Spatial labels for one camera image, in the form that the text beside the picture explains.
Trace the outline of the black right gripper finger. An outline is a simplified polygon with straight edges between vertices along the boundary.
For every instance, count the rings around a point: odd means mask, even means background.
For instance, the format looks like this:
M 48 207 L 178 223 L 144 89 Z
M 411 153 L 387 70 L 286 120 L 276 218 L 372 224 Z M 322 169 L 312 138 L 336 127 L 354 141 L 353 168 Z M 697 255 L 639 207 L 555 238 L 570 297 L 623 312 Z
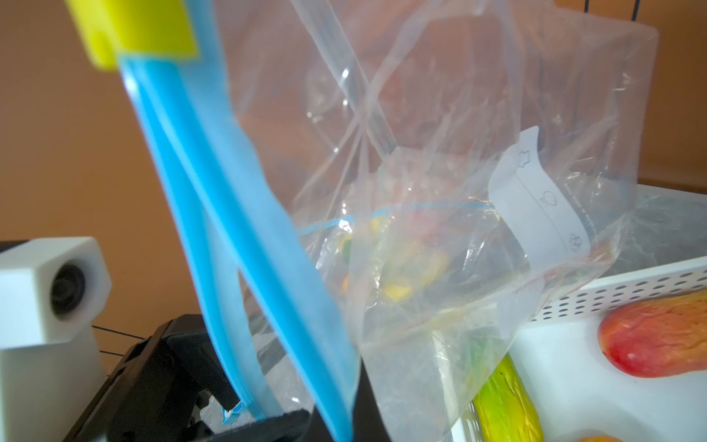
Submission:
M 311 441 L 334 441 L 317 408 L 311 414 Z M 353 408 L 354 442 L 390 442 L 391 438 L 377 406 L 366 365 L 361 361 L 360 379 Z

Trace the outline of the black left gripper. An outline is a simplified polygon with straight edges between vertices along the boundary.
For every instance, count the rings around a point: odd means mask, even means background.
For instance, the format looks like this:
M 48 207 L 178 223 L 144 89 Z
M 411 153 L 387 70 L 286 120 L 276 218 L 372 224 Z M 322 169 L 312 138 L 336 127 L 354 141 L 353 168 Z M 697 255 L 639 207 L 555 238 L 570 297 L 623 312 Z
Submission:
M 216 399 L 240 403 L 215 354 L 204 320 L 182 315 L 131 347 L 68 441 L 298 441 L 309 412 L 296 411 L 217 432 L 198 414 Z

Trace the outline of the clear zip-top bag blue zipper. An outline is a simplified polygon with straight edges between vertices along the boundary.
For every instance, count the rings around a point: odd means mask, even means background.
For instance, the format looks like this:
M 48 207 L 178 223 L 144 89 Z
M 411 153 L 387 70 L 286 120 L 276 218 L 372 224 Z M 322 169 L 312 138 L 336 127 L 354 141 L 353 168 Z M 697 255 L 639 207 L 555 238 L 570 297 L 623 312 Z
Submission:
M 616 262 L 654 28 L 552 1 L 71 1 L 120 73 L 239 421 L 440 441 Z

